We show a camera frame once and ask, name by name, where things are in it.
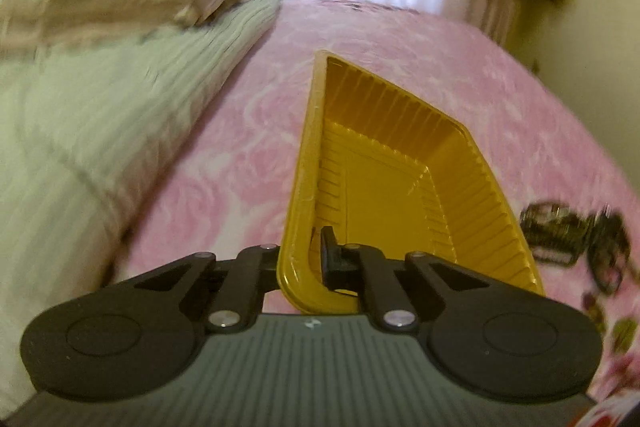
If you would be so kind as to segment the green striped folded quilt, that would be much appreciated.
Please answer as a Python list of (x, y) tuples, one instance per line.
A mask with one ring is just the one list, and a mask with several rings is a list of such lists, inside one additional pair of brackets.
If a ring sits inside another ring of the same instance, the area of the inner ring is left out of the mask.
[(27, 324), (97, 288), (146, 195), (280, 0), (213, 25), (1, 64), (1, 410), (34, 389)]

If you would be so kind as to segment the pink rose bedspread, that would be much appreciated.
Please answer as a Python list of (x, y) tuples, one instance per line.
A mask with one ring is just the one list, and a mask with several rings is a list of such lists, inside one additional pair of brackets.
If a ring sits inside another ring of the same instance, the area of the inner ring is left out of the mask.
[(639, 283), (607, 296), (586, 259), (534, 262), (533, 204), (619, 212), (639, 199), (614, 160), (540, 81), (479, 31), (376, 5), (288, 1), (209, 105), (138, 221), (125, 271), (194, 251), (284, 247), (284, 309), (350, 312), (326, 290), (318, 234), (387, 256), (421, 249), (585, 311), (603, 399), (639, 384)]

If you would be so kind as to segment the golden plastic tray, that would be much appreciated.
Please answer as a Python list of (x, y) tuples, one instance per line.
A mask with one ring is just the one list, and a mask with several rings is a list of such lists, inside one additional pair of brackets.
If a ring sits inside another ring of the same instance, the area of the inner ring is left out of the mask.
[(351, 291), (322, 283), (320, 232), (390, 259), (424, 251), (541, 293), (514, 213), (463, 124), (380, 76), (320, 51), (279, 255), (299, 311), (349, 314)]

